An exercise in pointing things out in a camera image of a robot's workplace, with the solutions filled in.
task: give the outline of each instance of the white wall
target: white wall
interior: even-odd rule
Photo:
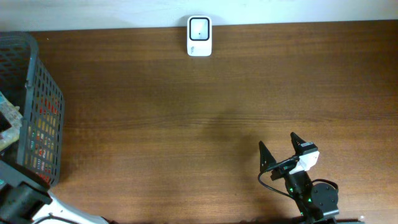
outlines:
[[[398,0],[0,0],[0,30],[184,26],[398,19]]]

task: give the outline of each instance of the wooden table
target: wooden table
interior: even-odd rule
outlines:
[[[219,26],[213,54],[185,28],[34,32],[66,99],[54,192],[120,223],[300,215],[262,187],[258,142],[290,132],[340,186],[338,218],[398,220],[398,21]],[[284,181],[264,181],[284,189]]]

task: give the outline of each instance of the white device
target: white device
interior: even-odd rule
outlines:
[[[211,55],[212,23],[208,16],[191,16],[187,21],[187,52],[189,56]]]

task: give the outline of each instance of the brown wooden surface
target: brown wooden surface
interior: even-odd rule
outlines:
[[[280,161],[295,131],[321,152],[310,177],[340,186],[338,218],[395,223],[398,22],[213,31],[205,58],[184,28],[33,33],[66,99],[59,198],[120,223],[294,217],[256,178],[258,142]]]

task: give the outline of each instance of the gray plastic basket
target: gray plastic basket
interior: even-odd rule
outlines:
[[[21,32],[0,33],[0,91],[23,115],[19,141],[4,151],[6,159],[59,181],[65,101],[38,58],[36,40]]]

